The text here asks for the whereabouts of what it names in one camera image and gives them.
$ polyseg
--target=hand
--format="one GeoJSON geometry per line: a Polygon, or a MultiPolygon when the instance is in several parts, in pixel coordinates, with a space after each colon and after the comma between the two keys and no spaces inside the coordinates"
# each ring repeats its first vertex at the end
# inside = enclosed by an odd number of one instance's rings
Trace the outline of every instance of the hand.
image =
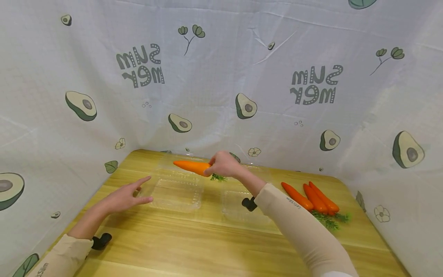
{"type": "Polygon", "coordinates": [[[113,193],[100,200],[100,202],[95,204],[96,208],[109,215],[125,211],[136,205],[151,203],[153,201],[152,197],[133,196],[134,192],[140,191],[141,185],[150,179],[150,176],[144,177],[134,183],[129,183],[120,187],[113,193]]]}
{"type": "Polygon", "coordinates": [[[210,168],[206,169],[205,176],[211,176],[213,173],[223,177],[237,178],[241,172],[247,170],[226,151],[219,151],[209,161],[210,168]]]}

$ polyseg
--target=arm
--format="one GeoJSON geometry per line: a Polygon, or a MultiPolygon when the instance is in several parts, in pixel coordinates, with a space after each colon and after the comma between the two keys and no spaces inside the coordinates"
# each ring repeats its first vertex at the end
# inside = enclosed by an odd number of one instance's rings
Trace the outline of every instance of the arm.
{"type": "Polygon", "coordinates": [[[29,277],[71,277],[83,264],[92,247],[92,237],[105,218],[133,206],[152,202],[152,197],[133,197],[135,191],[151,177],[124,185],[86,211],[85,215],[65,234],[29,277]]]}
{"type": "Polygon", "coordinates": [[[313,276],[319,277],[334,271],[353,277],[358,276],[340,242],[297,202],[272,184],[265,183],[253,175],[227,152],[215,154],[210,164],[212,166],[207,169],[205,175],[216,173],[221,176],[231,176],[244,184],[255,197],[254,202],[274,221],[313,276]]]}

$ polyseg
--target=left hand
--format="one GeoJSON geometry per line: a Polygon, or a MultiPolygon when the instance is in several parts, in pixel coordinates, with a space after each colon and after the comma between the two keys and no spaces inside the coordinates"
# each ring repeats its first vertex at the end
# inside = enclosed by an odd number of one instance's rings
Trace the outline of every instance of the left hand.
{"type": "Polygon", "coordinates": [[[96,208],[102,210],[104,213],[109,215],[125,211],[132,208],[133,206],[151,203],[154,200],[151,196],[133,196],[134,192],[140,191],[141,185],[150,179],[150,176],[144,177],[134,183],[129,183],[120,187],[113,193],[100,200],[97,204],[95,204],[96,208]]]}

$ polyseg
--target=bunch of carrots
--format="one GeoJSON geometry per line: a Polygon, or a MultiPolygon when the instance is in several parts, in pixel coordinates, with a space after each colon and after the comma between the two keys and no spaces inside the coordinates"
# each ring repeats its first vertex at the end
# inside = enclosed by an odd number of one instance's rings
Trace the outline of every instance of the bunch of carrots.
{"type": "MultiPolygon", "coordinates": [[[[211,167],[211,165],[208,163],[194,162],[191,160],[176,160],[174,161],[174,165],[178,166],[181,169],[199,174],[201,176],[205,176],[203,173],[206,169],[211,167]]],[[[226,181],[226,177],[214,173],[211,176],[211,181],[213,180],[218,180],[219,182],[226,181]]]]}
{"type": "Polygon", "coordinates": [[[339,229],[334,219],[340,222],[348,222],[350,219],[349,214],[340,214],[340,208],[327,198],[311,181],[309,185],[303,184],[303,190],[307,199],[289,184],[282,182],[281,186],[294,201],[311,212],[329,230],[339,229]]]}

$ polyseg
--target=black clip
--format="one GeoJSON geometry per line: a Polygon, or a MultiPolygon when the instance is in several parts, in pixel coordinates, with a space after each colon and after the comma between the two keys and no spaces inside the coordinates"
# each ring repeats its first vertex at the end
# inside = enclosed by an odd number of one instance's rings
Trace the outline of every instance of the black clip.
{"type": "Polygon", "coordinates": [[[253,211],[257,208],[257,205],[254,202],[255,197],[252,197],[250,200],[248,198],[243,199],[241,205],[248,209],[248,211],[253,211]]]}
{"type": "Polygon", "coordinates": [[[111,234],[103,233],[101,235],[101,238],[93,237],[92,240],[94,241],[94,244],[92,245],[92,249],[94,250],[103,250],[108,242],[110,242],[112,239],[111,234]]]}

